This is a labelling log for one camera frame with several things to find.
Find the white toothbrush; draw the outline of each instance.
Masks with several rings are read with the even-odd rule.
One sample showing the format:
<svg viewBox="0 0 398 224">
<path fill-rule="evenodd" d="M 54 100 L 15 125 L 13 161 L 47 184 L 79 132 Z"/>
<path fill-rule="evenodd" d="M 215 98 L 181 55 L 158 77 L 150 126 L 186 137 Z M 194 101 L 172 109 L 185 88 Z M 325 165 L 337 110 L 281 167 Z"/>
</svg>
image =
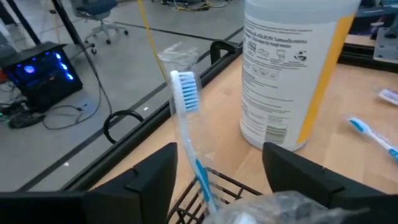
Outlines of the white toothbrush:
<svg viewBox="0 0 398 224">
<path fill-rule="evenodd" d="M 365 122 L 355 117 L 350 117 L 347 119 L 347 121 L 350 122 L 357 131 L 369 136 L 371 139 L 379 143 L 390 154 L 390 156 L 394 158 L 396 162 L 398 162 L 398 150 L 394 146 L 391 146 L 387 141 L 377 136 L 377 134 L 372 131 L 372 129 Z"/>
<path fill-rule="evenodd" d="M 188 132 L 187 113 L 199 111 L 199 92 L 195 81 L 195 74 L 193 72 L 172 71 L 170 72 L 170 76 L 183 147 L 200 183 L 209 212 L 213 214 L 217 212 L 217 206 L 210 190 L 207 172 L 195 154 Z"/>
</svg>

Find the white packaging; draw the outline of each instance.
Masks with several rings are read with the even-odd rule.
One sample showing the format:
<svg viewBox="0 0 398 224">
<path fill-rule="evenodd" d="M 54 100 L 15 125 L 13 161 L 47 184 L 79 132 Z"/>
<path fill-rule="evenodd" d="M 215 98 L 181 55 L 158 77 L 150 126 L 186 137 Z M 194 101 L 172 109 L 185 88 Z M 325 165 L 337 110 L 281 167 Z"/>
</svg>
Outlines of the white packaging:
<svg viewBox="0 0 398 224">
<path fill-rule="evenodd" d="M 294 151 L 311 133 L 360 0 L 246 0 L 241 132 Z"/>
</svg>

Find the wooden table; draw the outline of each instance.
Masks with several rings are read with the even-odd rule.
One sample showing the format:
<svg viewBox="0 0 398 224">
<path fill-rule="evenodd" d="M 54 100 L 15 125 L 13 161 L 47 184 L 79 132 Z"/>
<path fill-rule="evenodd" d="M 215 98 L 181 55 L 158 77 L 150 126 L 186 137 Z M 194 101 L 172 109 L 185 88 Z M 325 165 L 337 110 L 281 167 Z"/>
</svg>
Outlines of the wooden table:
<svg viewBox="0 0 398 224">
<path fill-rule="evenodd" d="M 349 36 L 347 42 L 371 45 L 368 38 Z M 242 57 L 234 61 L 202 91 L 207 125 L 213 135 L 215 169 L 264 193 L 271 193 L 262 166 L 261 151 L 250 146 L 239 129 L 241 117 Z M 325 93 L 308 144 L 297 151 L 353 180 L 389 194 L 398 193 L 398 164 L 383 149 L 360 136 L 345 121 L 355 115 L 398 144 L 398 107 L 377 98 L 381 88 L 398 90 L 398 75 L 348 65 L 337 65 Z M 101 185 L 137 164 L 155 150 L 176 141 L 172 119 L 97 183 Z M 182 148 L 172 204 L 193 178 Z"/>
</svg>

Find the plastic bag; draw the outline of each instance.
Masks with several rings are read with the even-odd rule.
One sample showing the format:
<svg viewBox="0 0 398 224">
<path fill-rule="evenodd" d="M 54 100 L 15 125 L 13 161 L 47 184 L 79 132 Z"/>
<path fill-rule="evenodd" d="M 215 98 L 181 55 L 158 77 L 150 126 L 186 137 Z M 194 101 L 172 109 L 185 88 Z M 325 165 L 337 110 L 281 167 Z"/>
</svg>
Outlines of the plastic bag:
<svg viewBox="0 0 398 224">
<path fill-rule="evenodd" d="M 349 212 L 323 205 L 298 192 L 277 192 L 252 200 L 241 199 L 205 219 L 204 224 L 338 224 Z"/>
<path fill-rule="evenodd" d="M 158 56 L 163 63 L 166 76 L 168 76 L 167 85 L 170 90 L 170 113 L 172 115 L 174 133 L 177 137 L 178 146 L 179 148 L 182 148 L 183 139 L 180 133 L 180 120 L 176 115 L 175 99 L 172 94 L 173 84 L 170 79 L 170 73 L 171 71 L 178 71 L 179 73 L 195 73 L 195 65 L 198 61 L 198 49 L 196 47 L 192 47 L 190 45 L 179 42 L 158 53 Z M 185 117 L 187 120 L 188 135 L 190 138 L 189 142 L 195 149 L 196 157 L 199 159 L 201 165 L 204 168 L 212 168 L 214 167 L 213 163 L 215 158 L 215 141 L 212 140 L 214 137 L 206 123 L 206 109 L 201 100 L 201 81 L 199 74 L 195 73 L 195 81 L 198 90 L 199 109 L 198 111 L 188 112 Z M 192 167 L 184 167 L 183 169 L 192 169 Z M 210 175 L 209 173 L 207 173 L 207 177 L 210 183 L 210 190 L 214 195 L 216 189 L 213 188 L 216 184 L 217 178 L 214 175 Z"/>
</svg>

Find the bottle label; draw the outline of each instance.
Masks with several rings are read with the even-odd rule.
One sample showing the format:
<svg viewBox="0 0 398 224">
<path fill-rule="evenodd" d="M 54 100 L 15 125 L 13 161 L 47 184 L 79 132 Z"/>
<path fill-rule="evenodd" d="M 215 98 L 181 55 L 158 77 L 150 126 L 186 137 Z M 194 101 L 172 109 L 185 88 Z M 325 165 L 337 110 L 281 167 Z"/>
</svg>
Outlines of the bottle label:
<svg viewBox="0 0 398 224">
<path fill-rule="evenodd" d="M 258 142 L 294 147 L 336 22 L 279 24 L 245 17 L 242 131 Z"/>
</svg>

